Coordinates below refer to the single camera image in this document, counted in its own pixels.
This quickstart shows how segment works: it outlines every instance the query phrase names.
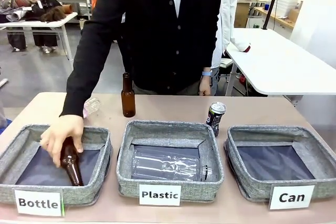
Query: wristwatch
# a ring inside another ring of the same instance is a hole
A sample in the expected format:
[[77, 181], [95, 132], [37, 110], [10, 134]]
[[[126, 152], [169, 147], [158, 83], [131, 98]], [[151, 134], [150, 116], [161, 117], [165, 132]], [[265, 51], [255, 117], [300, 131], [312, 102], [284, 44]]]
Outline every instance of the wristwatch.
[[210, 70], [210, 72], [202, 72], [202, 76], [211, 76], [212, 70]]

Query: concrete floor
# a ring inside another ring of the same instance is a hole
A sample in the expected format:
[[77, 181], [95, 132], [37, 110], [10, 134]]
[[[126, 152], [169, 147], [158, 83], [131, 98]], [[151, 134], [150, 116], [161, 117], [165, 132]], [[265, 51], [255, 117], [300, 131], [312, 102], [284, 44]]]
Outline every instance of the concrete floor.
[[[69, 24], [67, 33], [72, 54], [80, 39], [79, 25]], [[0, 100], [3, 102], [5, 114], [14, 119], [20, 111], [40, 92], [65, 92], [66, 81], [71, 73], [70, 63], [59, 41], [59, 48], [49, 55], [43, 54], [34, 45], [33, 37], [26, 36], [26, 52], [12, 52], [5, 34], [0, 34], [0, 66], [1, 78], [9, 79], [9, 83], [0, 89]], [[122, 89], [124, 67], [118, 44], [112, 44], [107, 62], [100, 76], [96, 93], [119, 93]], [[235, 86], [243, 90], [238, 80]], [[219, 84], [219, 95], [224, 95], [226, 82], [222, 78]], [[336, 129], [313, 125], [324, 140], [336, 150]]]

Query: black can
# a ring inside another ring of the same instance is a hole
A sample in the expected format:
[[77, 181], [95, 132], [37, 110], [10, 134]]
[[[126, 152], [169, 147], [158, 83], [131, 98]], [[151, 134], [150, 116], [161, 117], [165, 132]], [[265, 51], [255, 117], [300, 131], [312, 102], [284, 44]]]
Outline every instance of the black can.
[[219, 133], [219, 123], [226, 112], [226, 106], [222, 102], [213, 102], [209, 107], [209, 114], [206, 120], [206, 124], [211, 126], [215, 136]]

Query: brown glass bottle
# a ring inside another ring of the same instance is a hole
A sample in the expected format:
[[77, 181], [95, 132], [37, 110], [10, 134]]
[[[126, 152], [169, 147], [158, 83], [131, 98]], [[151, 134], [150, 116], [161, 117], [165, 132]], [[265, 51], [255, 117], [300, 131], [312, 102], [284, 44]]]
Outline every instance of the brown glass bottle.
[[121, 103], [122, 113], [125, 117], [135, 116], [135, 96], [132, 89], [132, 78], [129, 73], [122, 75]]
[[72, 137], [64, 140], [61, 150], [61, 167], [67, 171], [73, 186], [83, 186], [82, 175], [79, 170], [79, 157]]

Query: black cardigan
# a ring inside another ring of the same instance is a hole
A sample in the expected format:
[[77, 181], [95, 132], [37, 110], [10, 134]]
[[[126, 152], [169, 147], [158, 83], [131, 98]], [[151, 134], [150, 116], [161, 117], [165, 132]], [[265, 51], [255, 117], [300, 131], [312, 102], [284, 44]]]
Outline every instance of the black cardigan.
[[221, 0], [97, 0], [85, 22], [61, 115], [82, 115], [126, 13], [133, 80], [141, 89], [175, 94], [211, 67]]

